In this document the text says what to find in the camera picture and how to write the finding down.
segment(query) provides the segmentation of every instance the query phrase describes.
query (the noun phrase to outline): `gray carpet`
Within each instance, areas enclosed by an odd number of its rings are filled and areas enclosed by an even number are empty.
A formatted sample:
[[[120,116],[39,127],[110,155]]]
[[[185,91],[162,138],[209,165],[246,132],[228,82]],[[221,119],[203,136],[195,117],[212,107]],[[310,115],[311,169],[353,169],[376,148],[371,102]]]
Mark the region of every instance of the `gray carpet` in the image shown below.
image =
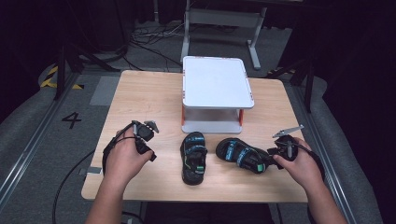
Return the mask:
[[[155,22],[142,24],[153,25],[158,26]],[[260,71],[252,68],[246,47],[246,29],[240,28],[232,33],[224,33],[213,28],[198,28],[191,33],[190,55],[241,58],[249,77],[265,77],[267,71],[276,68],[290,32],[291,30],[262,30],[256,46],[262,64]],[[176,62],[180,58],[181,46],[181,35],[144,45],[146,48],[158,50],[156,52]],[[139,47],[130,47],[126,58],[143,70],[181,71],[177,63]],[[123,59],[109,64],[121,70],[129,69],[129,65]],[[50,69],[49,65],[49,68],[43,71],[39,82]],[[0,223],[51,223],[52,204],[58,187],[70,169],[96,148],[119,76],[120,73],[105,72],[97,65],[86,65],[86,69],[76,81],[77,84],[84,85],[84,89],[71,90],[67,94],[31,163],[1,211]],[[357,164],[336,120],[321,99],[326,83],[319,78],[315,79],[312,114],[307,114],[299,100],[304,86],[292,87],[288,83],[289,78],[290,76],[285,75],[280,79],[285,83],[297,119],[302,124],[312,119],[316,125],[316,129],[303,129],[304,137],[315,149],[320,147],[315,133],[320,136],[354,214],[355,220],[350,222],[382,223],[371,186]],[[53,88],[42,88],[0,124],[1,184],[6,180],[12,165],[22,154],[52,104],[54,93]],[[75,112],[81,121],[75,122],[71,129],[72,123],[62,119]],[[85,160],[65,182],[57,204],[58,223],[82,223],[87,216],[92,202],[87,202],[80,196],[84,176],[79,175],[78,171],[81,168],[86,169],[91,159],[92,157],[89,157]],[[139,212],[139,207],[140,202],[125,202],[127,211]],[[273,220],[279,223],[276,205],[270,204],[270,207]],[[305,203],[282,203],[280,210],[284,223],[309,223]]]

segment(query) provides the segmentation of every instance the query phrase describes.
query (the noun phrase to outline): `black pants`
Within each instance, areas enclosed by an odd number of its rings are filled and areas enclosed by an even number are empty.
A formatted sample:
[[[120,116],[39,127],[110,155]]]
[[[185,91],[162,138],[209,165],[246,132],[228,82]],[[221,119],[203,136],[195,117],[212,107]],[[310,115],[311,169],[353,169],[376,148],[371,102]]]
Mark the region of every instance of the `black pants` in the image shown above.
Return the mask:
[[[274,224],[266,203],[148,203],[146,224]]]

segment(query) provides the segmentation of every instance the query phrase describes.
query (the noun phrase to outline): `wooden table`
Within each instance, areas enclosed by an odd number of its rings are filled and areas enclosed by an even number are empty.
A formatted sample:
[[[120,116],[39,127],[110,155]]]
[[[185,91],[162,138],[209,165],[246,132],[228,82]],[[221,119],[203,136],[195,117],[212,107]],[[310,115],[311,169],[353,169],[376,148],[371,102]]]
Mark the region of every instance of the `wooden table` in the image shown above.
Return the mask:
[[[250,78],[255,105],[246,110],[240,134],[205,134],[206,171],[198,186],[181,179],[180,145],[187,135],[181,131],[182,74],[124,71],[121,74],[91,167],[102,166],[103,149],[131,120],[154,119],[160,133],[148,145],[158,158],[148,162],[129,183],[124,200],[168,202],[249,202],[306,203],[303,188],[286,170],[271,166],[260,175],[241,169],[235,162],[220,160],[217,144],[227,137],[238,137],[248,144],[267,149],[274,147],[272,135],[298,126],[282,82]],[[302,133],[293,136],[303,138]],[[93,200],[102,174],[87,174],[82,196]]]

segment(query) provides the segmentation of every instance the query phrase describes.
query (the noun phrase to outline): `hazard tape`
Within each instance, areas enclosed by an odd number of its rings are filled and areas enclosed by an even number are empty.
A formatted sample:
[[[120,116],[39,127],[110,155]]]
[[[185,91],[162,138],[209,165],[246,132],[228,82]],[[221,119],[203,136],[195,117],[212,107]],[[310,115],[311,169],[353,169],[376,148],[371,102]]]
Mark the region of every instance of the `hazard tape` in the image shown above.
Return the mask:
[[[50,82],[57,71],[58,71],[58,66],[53,65],[53,67],[49,70],[49,73],[47,74],[46,79],[44,79],[44,81],[41,83],[40,87],[57,88],[58,84]],[[83,90],[84,85],[75,84],[75,85],[73,85],[72,89],[73,90]]]

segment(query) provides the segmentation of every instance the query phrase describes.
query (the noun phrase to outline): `shoe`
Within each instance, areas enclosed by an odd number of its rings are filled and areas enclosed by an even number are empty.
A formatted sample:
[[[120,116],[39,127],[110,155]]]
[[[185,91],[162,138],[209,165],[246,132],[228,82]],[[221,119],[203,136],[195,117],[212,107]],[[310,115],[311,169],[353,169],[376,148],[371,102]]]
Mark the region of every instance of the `shoe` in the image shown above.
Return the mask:
[[[184,138],[180,147],[183,162],[181,176],[184,183],[199,185],[204,181],[206,153],[205,138],[201,133],[190,133]]]
[[[270,165],[270,156],[262,149],[252,147],[239,138],[226,138],[216,147],[216,155],[229,162],[260,174]]]

